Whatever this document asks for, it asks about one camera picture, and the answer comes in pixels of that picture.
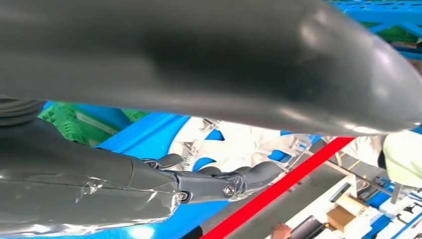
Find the screw head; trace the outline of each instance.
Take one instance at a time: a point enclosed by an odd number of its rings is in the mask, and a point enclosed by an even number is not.
[[[177,197],[179,198],[179,200],[183,201],[186,200],[188,198],[188,194],[185,192],[180,192],[177,194]]]
[[[235,190],[235,188],[234,188],[232,185],[227,185],[227,186],[224,188],[224,194],[225,194],[226,196],[229,196],[229,197],[233,196],[235,191],[236,191],[236,190]]]

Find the green plastic crate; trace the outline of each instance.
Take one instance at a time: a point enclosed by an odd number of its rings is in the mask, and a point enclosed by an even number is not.
[[[120,131],[68,103],[55,103],[38,117],[55,125],[66,139],[90,146],[104,142]]]
[[[126,115],[126,117],[129,118],[131,122],[136,122],[140,120],[141,118],[145,117],[147,114],[149,114],[148,112],[145,112],[145,111],[137,111],[137,110],[131,110],[131,109],[121,109],[121,111],[123,112],[123,114]]]
[[[376,26],[378,23],[364,23],[366,27]],[[392,26],[377,32],[377,35],[381,36],[387,42],[406,42],[406,43],[417,43],[418,37],[411,34],[410,32],[398,27]]]

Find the white plastic component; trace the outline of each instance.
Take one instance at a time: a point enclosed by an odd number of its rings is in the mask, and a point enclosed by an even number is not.
[[[205,140],[214,128],[221,132],[224,141]],[[306,135],[280,136],[278,130],[191,118],[174,138],[169,153],[177,153],[185,159],[182,165],[172,168],[173,170],[192,171],[194,164],[206,157],[215,161],[206,166],[231,172],[239,167],[253,167],[264,161],[274,161],[268,158],[273,150],[296,156],[304,150],[301,147],[303,144],[310,144]]]

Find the red bar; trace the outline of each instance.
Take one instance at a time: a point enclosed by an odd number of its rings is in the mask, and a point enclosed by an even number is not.
[[[339,137],[333,140],[327,146],[311,156],[308,160],[303,162],[297,168],[288,173],[280,181],[263,191],[257,197],[252,199],[248,204],[233,213],[230,217],[217,225],[201,239],[223,239],[232,231],[236,230],[243,223],[252,218],[255,214],[261,211],[265,206],[272,203],[276,198],[286,192],[289,188],[294,186],[297,182],[302,180],[306,175],[311,173],[318,166],[323,164],[336,152],[345,147],[354,138]]]

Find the blue rack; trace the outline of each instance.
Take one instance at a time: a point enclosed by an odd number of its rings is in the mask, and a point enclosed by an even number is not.
[[[422,1],[329,1],[343,13],[359,22],[379,23],[370,28],[374,33],[392,26],[422,38]],[[422,49],[397,47],[406,58],[422,60]]]

